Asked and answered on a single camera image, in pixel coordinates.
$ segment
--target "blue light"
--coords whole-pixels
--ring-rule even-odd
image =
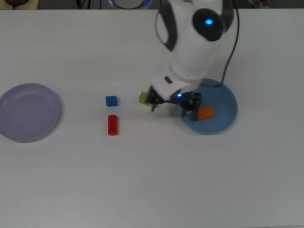
[[[206,25],[212,25],[213,24],[213,20],[212,19],[208,19],[205,21]]]

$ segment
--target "blue cube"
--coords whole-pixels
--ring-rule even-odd
[[[105,103],[108,107],[118,106],[117,104],[117,96],[106,96]]]

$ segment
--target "black cable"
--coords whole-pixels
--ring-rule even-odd
[[[91,7],[91,0],[89,0],[88,2],[87,2],[87,10],[89,10],[90,9],[90,7]]]
[[[231,58],[233,56],[233,53],[234,53],[234,51],[236,49],[236,46],[237,46],[237,43],[238,43],[237,42],[238,41],[238,35],[239,35],[239,14],[238,14],[238,8],[237,8],[237,5],[234,2],[234,0],[231,0],[231,1],[232,1],[232,4],[233,4],[234,8],[236,9],[236,12],[237,12],[237,22],[238,23],[237,23],[237,37],[236,37],[236,41],[234,42],[233,49],[231,51],[231,54],[230,54],[230,56],[228,58],[228,61],[227,61],[226,65],[225,65],[223,76],[222,76],[222,80],[221,80],[220,84],[218,84],[218,85],[209,85],[209,84],[201,83],[200,84],[201,86],[217,88],[217,87],[220,87],[220,86],[222,86],[224,84],[224,80],[225,80],[225,76],[226,76],[226,71],[227,71],[228,65],[230,63],[230,60],[231,60]]]
[[[84,1],[82,2],[81,6],[79,7],[80,10],[81,10],[82,7],[84,6],[85,2],[86,2],[86,0],[84,0]]]

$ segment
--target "orange block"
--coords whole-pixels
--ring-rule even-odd
[[[207,107],[207,108],[200,108],[198,113],[198,121],[200,120],[207,120],[214,117],[214,108]]]

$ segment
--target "toy block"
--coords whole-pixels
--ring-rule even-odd
[[[118,106],[117,104],[117,96],[106,96],[105,103],[108,107]]]
[[[108,117],[108,135],[118,135],[118,117],[117,115],[109,115]]]
[[[198,121],[207,120],[214,117],[214,108],[200,108],[198,112]]]
[[[138,98],[138,102],[147,106],[150,106],[149,103],[146,103],[146,99],[147,99],[147,93],[146,92],[142,92],[141,95]]]

